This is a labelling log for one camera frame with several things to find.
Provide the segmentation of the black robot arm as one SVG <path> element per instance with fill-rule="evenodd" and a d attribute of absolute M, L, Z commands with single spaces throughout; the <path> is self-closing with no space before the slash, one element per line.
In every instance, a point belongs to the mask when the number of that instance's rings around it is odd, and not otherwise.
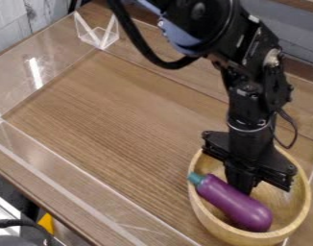
<path fill-rule="evenodd" d="M 163 61 L 148 44 L 121 0 L 107 0 L 121 28 L 146 59 L 179 69 L 200 58 L 219 70 L 228 95 L 226 132 L 204 131 L 203 153 L 224 164 L 227 183 L 240 192 L 266 182 L 291 189 L 297 166 L 279 153 L 275 119 L 286 117 L 293 86 L 283 71 L 279 40 L 239 0 L 138 0 L 159 16 L 158 26 L 184 56 Z"/>

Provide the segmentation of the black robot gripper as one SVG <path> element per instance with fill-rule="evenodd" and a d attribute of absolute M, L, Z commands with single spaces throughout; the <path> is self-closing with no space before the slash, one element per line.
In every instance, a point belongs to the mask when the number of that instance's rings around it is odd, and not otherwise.
<path fill-rule="evenodd" d="M 203 131 L 203 153 L 223 162 L 227 183 L 250 194 L 261 182 L 286 192 L 291 189 L 295 165 L 277 150 L 274 121 L 255 129 L 228 122 L 226 132 Z"/>

